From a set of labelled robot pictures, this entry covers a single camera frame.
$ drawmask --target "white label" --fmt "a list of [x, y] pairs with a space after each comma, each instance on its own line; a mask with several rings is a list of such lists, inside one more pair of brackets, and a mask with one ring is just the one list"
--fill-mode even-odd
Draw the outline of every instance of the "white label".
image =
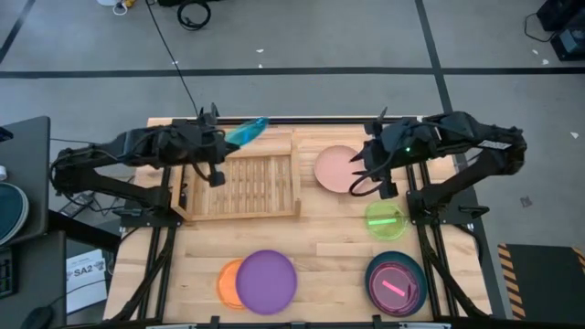
[[492, 142], [492, 141], [485, 140], [485, 141], [479, 143], [479, 145], [477, 145], [477, 146], [495, 148], [498, 150], [505, 150], [506, 148], [512, 146], [512, 144], [501, 143], [501, 142]]

